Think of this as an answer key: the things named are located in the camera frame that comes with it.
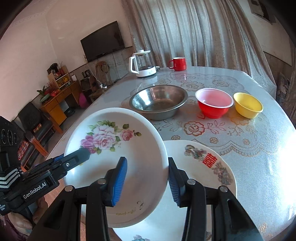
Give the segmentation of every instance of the floral tablecloth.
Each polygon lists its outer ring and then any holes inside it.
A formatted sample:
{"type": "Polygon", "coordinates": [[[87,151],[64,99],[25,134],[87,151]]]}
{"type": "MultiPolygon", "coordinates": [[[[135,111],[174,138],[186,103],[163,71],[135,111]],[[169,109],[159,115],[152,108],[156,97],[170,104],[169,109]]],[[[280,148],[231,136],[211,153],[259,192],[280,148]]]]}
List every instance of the floral tablecloth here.
{"type": "MultiPolygon", "coordinates": [[[[296,214],[293,191],[296,131],[276,101],[241,71],[188,67],[182,72],[164,68],[147,78],[129,74],[82,114],[49,157],[64,152],[72,132],[88,115],[108,107],[129,108],[133,94],[163,84],[177,85],[188,92],[188,100],[174,117],[151,121],[163,140],[192,140],[216,151],[231,167],[237,182],[237,198],[264,239],[270,240],[283,231],[296,214]],[[201,88],[218,88],[230,95],[249,93],[261,101],[264,111],[250,120],[231,107],[222,118],[209,119],[201,113],[194,96],[201,88]]],[[[51,202],[49,196],[55,196],[62,187],[48,195],[47,200],[51,202]]]]}

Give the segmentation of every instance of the human hand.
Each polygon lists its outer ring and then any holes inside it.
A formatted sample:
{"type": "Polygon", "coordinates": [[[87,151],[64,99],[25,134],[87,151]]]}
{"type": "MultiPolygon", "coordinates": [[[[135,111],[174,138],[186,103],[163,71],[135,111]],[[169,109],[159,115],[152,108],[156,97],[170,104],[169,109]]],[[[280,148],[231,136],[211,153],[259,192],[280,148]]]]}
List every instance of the human hand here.
{"type": "MultiPolygon", "coordinates": [[[[39,219],[42,217],[42,215],[48,208],[48,204],[45,201],[44,197],[37,200],[37,207],[38,208],[36,212],[33,214],[33,221],[35,224],[38,223],[39,219]]],[[[31,230],[33,228],[29,220],[27,220],[23,215],[19,213],[9,213],[8,218],[16,230],[29,236],[27,229],[31,230]]]]}

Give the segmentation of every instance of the red bowl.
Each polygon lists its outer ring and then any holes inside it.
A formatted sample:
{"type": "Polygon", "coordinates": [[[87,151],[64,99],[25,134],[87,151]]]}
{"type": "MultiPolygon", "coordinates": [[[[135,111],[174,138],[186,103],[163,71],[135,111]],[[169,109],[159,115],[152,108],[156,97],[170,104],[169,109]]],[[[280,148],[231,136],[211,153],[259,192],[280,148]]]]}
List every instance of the red bowl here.
{"type": "Polygon", "coordinates": [[[200,89],[195,93],[202,113],[211,119],[223,116],[233,105],[233,98],[226,92],[213,88],[200,89]]]}

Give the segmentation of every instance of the mug handle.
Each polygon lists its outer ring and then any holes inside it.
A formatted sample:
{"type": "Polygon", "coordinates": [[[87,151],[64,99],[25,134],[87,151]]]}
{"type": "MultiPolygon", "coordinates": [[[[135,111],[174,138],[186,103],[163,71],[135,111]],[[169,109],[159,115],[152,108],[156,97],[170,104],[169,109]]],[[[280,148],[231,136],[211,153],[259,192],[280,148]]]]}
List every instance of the mug handle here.
{"type": "MultiPolygon", "coordinates": [[[[173,62],[173,60],[171,60],[170,62],[173,62]]],[[[168,63],[168,65],[170,65],[170,62],[168,63]]],[[[169,69],[173,69],[174,68],[174,63],[173,63],[173,67],[169,67],[169,69]]]]}

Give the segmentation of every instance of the electric kettle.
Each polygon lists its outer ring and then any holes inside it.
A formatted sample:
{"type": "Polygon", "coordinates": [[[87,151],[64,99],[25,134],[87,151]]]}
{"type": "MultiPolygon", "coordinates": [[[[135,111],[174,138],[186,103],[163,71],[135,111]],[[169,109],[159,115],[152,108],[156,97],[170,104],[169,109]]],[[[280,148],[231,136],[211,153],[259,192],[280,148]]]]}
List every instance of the electric kettle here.
{"type": "Polygon", "coordinates": [[[151,56],[151,50],[143,49],[129,58],[128,69],[131,73],[135,73],[137,77],[147,77],[156,73],[156,67],[151,56]]]}

